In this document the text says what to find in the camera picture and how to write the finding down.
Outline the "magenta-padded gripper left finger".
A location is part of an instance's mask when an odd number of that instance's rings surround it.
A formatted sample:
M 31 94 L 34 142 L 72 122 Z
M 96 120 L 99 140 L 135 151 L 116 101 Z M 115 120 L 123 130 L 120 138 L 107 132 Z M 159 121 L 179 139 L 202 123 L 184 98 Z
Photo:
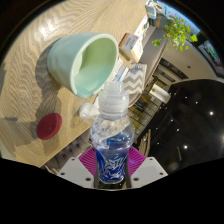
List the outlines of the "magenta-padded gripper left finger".
M 58 176 L 84 188 L 94 188 L 98 182 L 97 159 L 94 148 L 78 157 L 71 157 Z

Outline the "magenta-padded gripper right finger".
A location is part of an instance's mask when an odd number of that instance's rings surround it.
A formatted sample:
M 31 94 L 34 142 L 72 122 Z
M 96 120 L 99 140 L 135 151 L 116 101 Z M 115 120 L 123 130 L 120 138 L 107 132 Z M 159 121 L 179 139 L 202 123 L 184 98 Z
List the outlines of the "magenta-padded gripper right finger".
M 154 157 L 146 157 L 134 147 L 129 150 L 126 170 L 128 188 L 140 188 L 167 176 Z

